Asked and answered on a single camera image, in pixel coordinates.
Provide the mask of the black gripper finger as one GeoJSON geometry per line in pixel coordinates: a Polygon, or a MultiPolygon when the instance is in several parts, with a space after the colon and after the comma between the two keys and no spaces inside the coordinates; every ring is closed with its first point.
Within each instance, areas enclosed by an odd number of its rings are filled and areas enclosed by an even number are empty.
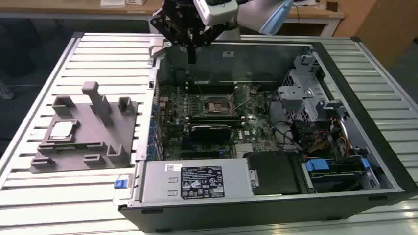
{"type": "Polygon", "coordinates": [[[196,49],[192,43],[189,32],[192,29],[178,29],[169,18],[165,16],[162,9],[158,9],[150,19],[149,23],[165,39],[176,46],[180,46],[186,52],[186,60],[189,64],[196,63],[196,49]]]}
{"type": "Polygon", "coordinates": [[[229,28],[229,23],[221,23],[210,27],[198,28],[196,36],[196,46],[204,47],[208,46],[223,31],[227,31],[229,28]]]}

